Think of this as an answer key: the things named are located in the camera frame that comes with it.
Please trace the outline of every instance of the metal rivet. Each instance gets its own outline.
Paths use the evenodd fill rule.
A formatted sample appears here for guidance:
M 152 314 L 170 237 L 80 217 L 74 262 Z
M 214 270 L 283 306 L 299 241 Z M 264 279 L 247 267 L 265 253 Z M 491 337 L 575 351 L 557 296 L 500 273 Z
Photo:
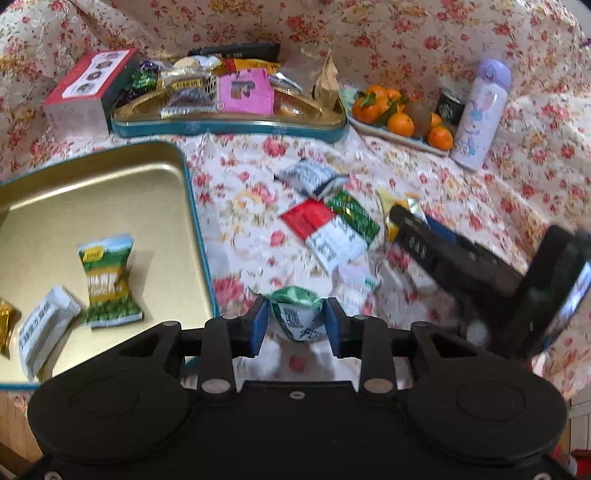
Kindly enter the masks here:
M 299 391 L 299 390 L 294 390 L 293 392 L 290 393 L 290 397 L 293 398 L 294 400 L 303 400 L 306 397 L 306 394 L 304 392 Z
M 210 378 L 201 384 L 201 388 L 207 393 L 219 395 L 230 390 L 230 382 L 223 378 Z
M 363 387 L 370 393 L 388 393 L 394 388 L 394 384 L 385 378 L 370 378 Z

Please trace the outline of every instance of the gold wrapped candy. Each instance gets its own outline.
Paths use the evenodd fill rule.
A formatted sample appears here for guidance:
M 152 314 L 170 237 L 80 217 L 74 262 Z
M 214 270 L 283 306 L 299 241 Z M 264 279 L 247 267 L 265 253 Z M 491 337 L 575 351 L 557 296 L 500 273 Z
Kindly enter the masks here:
M 8 342 L 12 328 L 14 327 L 13 318 L 15 310 L 6 300 L 0 299 L 0 355 L 8 357 Z

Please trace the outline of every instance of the brown paper bag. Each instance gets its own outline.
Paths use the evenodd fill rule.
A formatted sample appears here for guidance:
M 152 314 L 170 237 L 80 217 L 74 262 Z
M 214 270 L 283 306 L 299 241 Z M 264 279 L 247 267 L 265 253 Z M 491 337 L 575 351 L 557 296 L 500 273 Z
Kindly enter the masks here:
M 334 109 L 339 99 L 339 82 L 336 79 L 338 70 L 332 59 L 332 51 L 329 50 L 324 66 L 314 84 L 312 97 L 325 108 Z

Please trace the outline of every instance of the fruit plate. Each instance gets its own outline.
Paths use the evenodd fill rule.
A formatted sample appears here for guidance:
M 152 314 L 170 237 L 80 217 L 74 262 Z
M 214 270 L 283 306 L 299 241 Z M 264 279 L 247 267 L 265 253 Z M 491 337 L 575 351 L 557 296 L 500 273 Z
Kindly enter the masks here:
M 351 108 L 353 106 L 353 103 L 355 103 L 356 92 L 357 89 L 354 87 L 345 87 L 340 89 L 340 99 L 343 105 L 345 106 L 347 120 L 349 120 L 351 125 L 353 125 L 357 131 L 365 135 L 371 135 L 372 137 L 380 137 L 390 142 L 406 145 L 407 147 L 412 147 L 416 150 L 432 153 L 439 157 L 447 157 L 449 155 L 449 150 L 439 150 L 438 148 L 434 148 L 422 140 L 403 137 L 402 135 L 398 134 L 393 134 L 392 132 L 389 132 L 385 127 L 372 127 L 371 125 L 364 124 L 363 122 L 360 122 L 359 120 L 353 118 L 353 115 L 351 114 Z

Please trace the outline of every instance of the red and white package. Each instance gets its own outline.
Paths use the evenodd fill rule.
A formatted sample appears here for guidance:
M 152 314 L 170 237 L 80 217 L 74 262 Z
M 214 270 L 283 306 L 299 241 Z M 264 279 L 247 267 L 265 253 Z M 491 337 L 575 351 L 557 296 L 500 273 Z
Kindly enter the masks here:
M 322 202 L 306 200 L 280 218 L 316 254 L 329 274 L 367 250 L 365 240 Z
M 108 135 L 111 109 L 138 61 L 137 48 L 82 55 L 43 102 L 55 138 Z

